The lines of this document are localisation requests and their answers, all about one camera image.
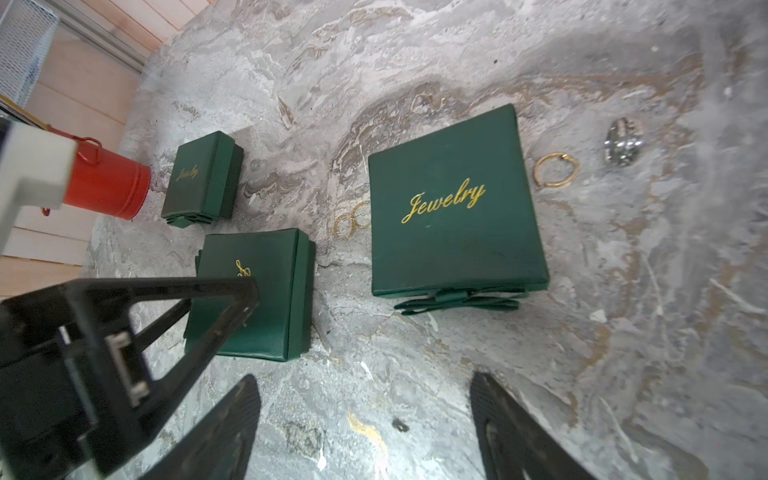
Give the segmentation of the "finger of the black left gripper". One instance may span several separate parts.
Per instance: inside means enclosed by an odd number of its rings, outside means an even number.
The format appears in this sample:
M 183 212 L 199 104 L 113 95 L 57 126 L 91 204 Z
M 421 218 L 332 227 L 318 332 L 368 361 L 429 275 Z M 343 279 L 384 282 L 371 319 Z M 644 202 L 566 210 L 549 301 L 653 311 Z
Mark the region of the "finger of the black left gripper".
M 245 277 L 75 280 L 62 293 L 79 333 L 67 348 L 66 364 L 91 423 L 87 439 L 123 444 L 157 437 L 259 301 L 256 281 Z M 190 352 L 153 378 L 145 350 L 197 298 L 225 298 L 228 306 Z

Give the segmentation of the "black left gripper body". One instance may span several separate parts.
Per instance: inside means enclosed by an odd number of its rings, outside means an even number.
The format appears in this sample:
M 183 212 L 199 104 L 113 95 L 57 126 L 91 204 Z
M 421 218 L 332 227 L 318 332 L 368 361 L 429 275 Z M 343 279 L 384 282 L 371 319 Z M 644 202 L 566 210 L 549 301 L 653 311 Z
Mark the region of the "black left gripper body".
M 49 287 L 1 304 L 1 455 L 17 479 L 110 474 L 150 442 L 150 374 L 118 287 Z

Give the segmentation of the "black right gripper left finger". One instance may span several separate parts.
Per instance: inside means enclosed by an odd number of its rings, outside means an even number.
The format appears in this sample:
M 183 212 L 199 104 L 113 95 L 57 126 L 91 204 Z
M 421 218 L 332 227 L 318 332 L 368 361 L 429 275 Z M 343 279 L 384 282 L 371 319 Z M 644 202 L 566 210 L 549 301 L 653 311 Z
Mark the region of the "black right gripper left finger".
M 260 411 L 258 383 L 248 374 L 144 477 L 243 479 Z

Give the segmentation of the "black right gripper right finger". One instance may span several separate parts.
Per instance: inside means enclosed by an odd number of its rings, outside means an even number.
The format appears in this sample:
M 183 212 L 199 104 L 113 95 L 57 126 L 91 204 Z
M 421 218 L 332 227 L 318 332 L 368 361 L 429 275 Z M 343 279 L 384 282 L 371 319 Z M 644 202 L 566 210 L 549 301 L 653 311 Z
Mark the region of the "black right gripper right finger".
M 595 479 L 491 374 L 473 374 L 470 403 L 488 479 Z

